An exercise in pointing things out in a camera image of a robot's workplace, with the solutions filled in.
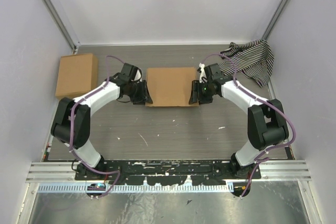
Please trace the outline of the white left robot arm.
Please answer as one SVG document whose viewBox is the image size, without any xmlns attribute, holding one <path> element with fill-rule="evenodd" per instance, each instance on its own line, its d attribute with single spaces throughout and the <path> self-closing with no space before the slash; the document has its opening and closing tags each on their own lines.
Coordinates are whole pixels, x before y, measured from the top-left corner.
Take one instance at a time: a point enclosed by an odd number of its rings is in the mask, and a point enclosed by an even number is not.
<svg viewBox="0 0 336 224">
<path fill-rule="evenodd" d="M 68 147 L 93 180 L 120 172 L 107 171 L 103 156 L 90 142 L 91 117 L 108 103 L 125 95 L 134 105 L 153 102 L 147 82 L 142 79 L 142 70 L 129 63 L 124 63 L 120 72 L 107 76 L 92 91 L 73 99 L 62 98 L 58 103 L 50 133 Z"/>
</svg>

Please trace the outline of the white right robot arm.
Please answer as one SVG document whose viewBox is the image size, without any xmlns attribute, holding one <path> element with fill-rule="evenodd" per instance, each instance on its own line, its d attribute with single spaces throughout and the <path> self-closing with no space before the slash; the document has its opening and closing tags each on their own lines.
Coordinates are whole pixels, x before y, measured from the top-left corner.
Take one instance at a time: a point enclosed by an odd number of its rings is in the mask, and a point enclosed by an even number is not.
<svg viewBox="0 0 336 224">
<path fill-rule="evenodd" d="M 288 138 L 289 130 L 283 115 L 282 103 L 262 98 L 246 89 L 234 75 L 224 75 L 217 63 L 199 65 L 198 80 L 192 81 L 189 104 L 209 104 L 213 96 L 229 100 L 247 115 L 247 137 L 245 145 L 234 153 L 229 169 L 237 179 L 249 174 L 260 154 L 268 147 L 275 147 Z"/>
</svg>

